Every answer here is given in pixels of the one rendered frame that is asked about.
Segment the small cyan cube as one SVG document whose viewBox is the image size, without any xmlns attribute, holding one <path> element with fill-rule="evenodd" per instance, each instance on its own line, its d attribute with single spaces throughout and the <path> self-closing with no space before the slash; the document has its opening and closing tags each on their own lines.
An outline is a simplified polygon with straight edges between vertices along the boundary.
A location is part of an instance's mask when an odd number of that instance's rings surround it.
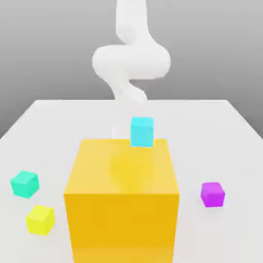
<svg viewBox="0 0 263 263">
<path fill-rule="evenodd" d="M 154 118 L 132 117 L 130 124 L 130 145 L 134 147 L 153 147 Z"/>
</svg>

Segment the large orange box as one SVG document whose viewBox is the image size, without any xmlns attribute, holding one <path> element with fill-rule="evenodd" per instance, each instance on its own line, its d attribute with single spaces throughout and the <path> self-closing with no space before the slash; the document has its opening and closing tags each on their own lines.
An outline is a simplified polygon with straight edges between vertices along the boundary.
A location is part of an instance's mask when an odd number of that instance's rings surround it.
<svg viewBox="0 0 263 263">
<path fill-rule="evenodd" d="M 179 189 L 165 139 L 82 140 L 64 199 L 74 263 L 173 263 Z"/>
</svg>

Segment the small purple cube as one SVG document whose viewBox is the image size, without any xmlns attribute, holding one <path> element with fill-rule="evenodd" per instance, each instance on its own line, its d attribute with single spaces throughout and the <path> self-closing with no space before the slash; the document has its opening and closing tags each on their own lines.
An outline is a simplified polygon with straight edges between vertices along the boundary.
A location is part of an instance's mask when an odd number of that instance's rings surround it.
<svg viewBox="0 0 263 263">
<path fill-rule="evenodd" d="M 202 184 L 200 196 L 205 207 L 222 207 L 225 191 L 219 182 L 205 182 Z"/>
</svg>

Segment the small green cube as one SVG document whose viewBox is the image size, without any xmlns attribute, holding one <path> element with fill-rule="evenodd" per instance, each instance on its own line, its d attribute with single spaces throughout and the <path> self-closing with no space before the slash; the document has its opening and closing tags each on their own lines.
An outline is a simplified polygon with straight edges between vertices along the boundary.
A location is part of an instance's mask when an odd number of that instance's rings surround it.
<svg viewBox="0 0 263 263">
<path fill-rule="evenodd" d="M 10 180 L 15 196 L 29 199 L 40 187 L 37 173 L 20 171 Z"/>
</svg>

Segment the small yellow cube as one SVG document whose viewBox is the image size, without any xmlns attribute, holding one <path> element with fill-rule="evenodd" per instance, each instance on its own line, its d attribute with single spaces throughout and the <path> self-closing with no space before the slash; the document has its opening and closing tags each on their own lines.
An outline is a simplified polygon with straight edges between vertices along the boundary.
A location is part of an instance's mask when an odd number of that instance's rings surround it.
<svg viewBox="0 0 263 263">
<path fill-rule="evenodd" d="M 29 233 L 47 235 L 55 224 L 53 208 L 35 205 L 26 216 L 26 224 Z"/>
</svg>

